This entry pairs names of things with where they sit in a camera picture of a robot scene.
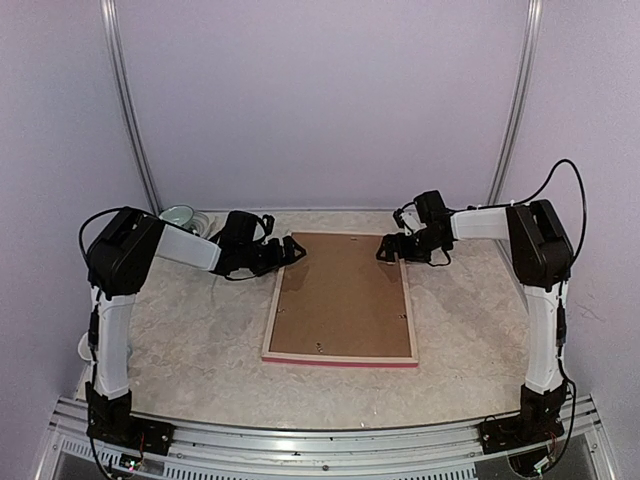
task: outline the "brown panel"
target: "brown panel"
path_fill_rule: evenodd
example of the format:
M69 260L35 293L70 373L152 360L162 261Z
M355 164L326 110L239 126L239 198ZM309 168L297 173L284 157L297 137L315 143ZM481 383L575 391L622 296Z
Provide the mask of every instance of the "brown panel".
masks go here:
M295 233L308 255L286 267L270 352L411 357L399 264L376 235Z

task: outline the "white wall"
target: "white wall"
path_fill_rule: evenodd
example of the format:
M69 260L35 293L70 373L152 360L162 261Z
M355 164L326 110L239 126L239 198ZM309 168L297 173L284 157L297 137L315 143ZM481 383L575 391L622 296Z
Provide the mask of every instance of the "white wall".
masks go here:
M527 1L119 2L165 204L484 201Z
M622 467L640 469L640 3L545 2L531 90L503 200L576 161L589 227L570 286L567 364L593 392ZM567 170L546 192L577 243L580 197Z
M0 64L0 472L21 479L80 375L90 303L78 227L145 205L99 2L2 2Z

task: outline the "vertical metal post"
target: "vertical metal post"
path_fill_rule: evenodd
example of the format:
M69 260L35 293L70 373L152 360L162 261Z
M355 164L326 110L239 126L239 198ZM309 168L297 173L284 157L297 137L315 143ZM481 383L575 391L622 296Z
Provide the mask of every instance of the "vertical metal post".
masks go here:
M500 194L502 193L502 188L504 187L504 182L507 177L507 171L511 163L511 156L518 136L520 120L524 112L524 104L529 89L533 60L538 44L541 16L542 0L529 0L529 13L527 15L527 25L525 27L524 42L522 44L522 55L520 57L520 67L518 68L516 89L513 94L507 130L502 140L500 157L498 158L498 165L493 176L487 205L495 204L500 200Z
M105 33L107 36L107 46L111 57L111 66L116 80L120 105L125 120L125 126L131 141L133 157L138 170L138 175L142 181L149 208L154 214L162 211L162 204L158 196L157 189L153 182L151 169L147 156L142 145L142 137L138 128L133 102L131 100L131 92L127 83L127 71L125 68L124 54L122 51L122 42L120 40L120 31L118 29L118 16L116 12L115 0L100 0L102 9L102 20L104 22Z

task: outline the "brown board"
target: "brown board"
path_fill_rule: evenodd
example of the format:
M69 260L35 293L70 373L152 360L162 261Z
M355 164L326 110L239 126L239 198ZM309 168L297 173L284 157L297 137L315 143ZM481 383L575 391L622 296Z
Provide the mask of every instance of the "brown board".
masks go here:
M418 364L404 263L379 262L379 235L294 233L307 256L278 274L263 359Z

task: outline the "beige table surface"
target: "beige table surface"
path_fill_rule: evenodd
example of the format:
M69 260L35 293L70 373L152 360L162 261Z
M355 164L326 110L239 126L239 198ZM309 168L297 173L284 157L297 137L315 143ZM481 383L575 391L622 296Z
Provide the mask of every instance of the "beige table surface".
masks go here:
M397 231L390 212L269 212L288 231ZM224 214L216 214L216 230ZM446 268L409 264L420 366L287 366L260 358L275 274L232 283L156 258L131 322L136 411L274 428L422 425L518 408L524 305L492 241Z

